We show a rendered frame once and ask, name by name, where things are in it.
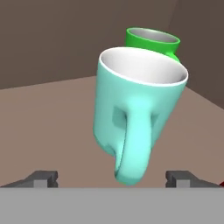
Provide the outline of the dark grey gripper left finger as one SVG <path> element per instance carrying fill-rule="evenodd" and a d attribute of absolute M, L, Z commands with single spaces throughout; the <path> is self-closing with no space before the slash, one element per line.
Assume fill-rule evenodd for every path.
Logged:
<path fill-rule="evenodd" d="M 58 187 L 57 171 L 34 171 L 25 179 L 4 185 L 4 187 L 51 188 Z"/>

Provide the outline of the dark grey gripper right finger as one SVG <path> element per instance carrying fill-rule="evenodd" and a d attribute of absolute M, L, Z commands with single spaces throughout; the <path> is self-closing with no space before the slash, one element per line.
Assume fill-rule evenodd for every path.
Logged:
<path fill-rule="evenodd" d="M 199 179 L 189 171 L 167 171 L 165 173 L 166 187 L 219 187 L 219 185 Z"/>

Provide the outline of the turquoise mug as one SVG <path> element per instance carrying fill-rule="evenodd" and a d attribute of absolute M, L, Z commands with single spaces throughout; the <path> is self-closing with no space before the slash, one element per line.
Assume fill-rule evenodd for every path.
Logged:
<path fill-rule="evenodd" d="M 144 176 L 151 150 L 188 80 L 175 59 L 134 47 L 99 56 L 94 138 L 115 158 L 115 178 L 133 186 Z"/>

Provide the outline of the green mug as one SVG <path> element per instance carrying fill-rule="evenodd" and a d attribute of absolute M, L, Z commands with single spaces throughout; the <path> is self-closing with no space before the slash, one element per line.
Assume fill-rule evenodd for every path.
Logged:
<path fill-rule="evenodd" d="M 176 61 L 179 61 L 179 58 L 176 56 L 179 44 L 180 39 L 167 32 L 141 27 L 126 29 L 126 46 L 162 53 Z"/>

